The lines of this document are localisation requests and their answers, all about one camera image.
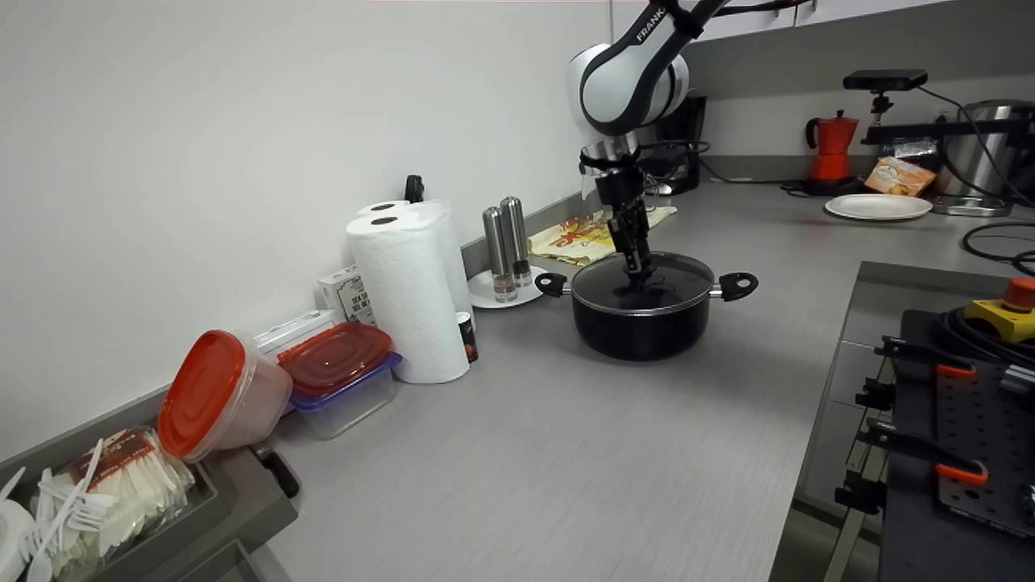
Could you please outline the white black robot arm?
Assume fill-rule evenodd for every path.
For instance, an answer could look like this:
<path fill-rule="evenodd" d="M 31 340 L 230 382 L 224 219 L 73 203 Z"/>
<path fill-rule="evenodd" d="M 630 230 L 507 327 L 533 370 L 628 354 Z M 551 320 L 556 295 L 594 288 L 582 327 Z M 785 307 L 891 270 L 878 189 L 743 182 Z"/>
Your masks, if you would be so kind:
<path fill-rule="evenodd" d="M 743 11 L 783 13 L 800 4 L 754 0 Z M 594 193 L 613 208 L 607 232 L 630 281 L 653 272 L 637 134 L 677 114 L 688 98 L 683 50 L 713 21 L 743 11 L 731 0 L 648 0 L 614 43 L 590 46 L 571 62 L 571 108 L 582 134 L 580 173 L 594 182 Z"/>

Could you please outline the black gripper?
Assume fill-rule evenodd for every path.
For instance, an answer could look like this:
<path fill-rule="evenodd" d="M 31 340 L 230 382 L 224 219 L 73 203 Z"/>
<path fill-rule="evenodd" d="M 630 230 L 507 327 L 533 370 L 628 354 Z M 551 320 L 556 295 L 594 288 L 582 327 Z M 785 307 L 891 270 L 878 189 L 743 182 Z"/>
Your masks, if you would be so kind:
<path fill-rule="evenodd" d="M 580 173 L 594 182 L 598 196 L 613 208 L 607 232 L 623 256 L 628 281 L 645 281 L 653 272 L 651 219 L 645 208 L 642 147 L 634 135 L 593 140 L 580 153 Z"/>

